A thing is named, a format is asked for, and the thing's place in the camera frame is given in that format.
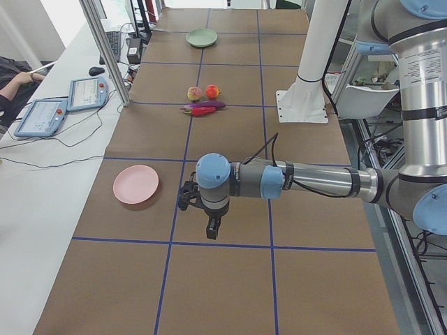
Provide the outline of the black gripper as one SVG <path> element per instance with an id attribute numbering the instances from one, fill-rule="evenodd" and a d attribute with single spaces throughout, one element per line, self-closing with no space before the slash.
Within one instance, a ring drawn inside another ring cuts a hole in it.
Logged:
<path id="1" fill-rule="evenodd" d="M 208 239 L 216 239 L 219 235 L 219 228 L 221 225 L 220 217 L 228 213 L 230 198 L 225 196 L 218 200 L 210 200 L 202 195 L 200 201 L 203 210 L 209 216 L 206 227 L 206 236 Z"/>

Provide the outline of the person forearm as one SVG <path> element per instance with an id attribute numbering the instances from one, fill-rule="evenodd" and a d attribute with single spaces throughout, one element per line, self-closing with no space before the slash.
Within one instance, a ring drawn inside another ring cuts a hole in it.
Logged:
<path id="1" fill-rule="evenodd" d="M 9 101 L 12 101 L 21 86 L 31 84 L 34 81 L 42 82 L 44 79 L 45 76 L 39 73 L 18 73 L 4 88 L 1 89 L 1 95 Z"/>

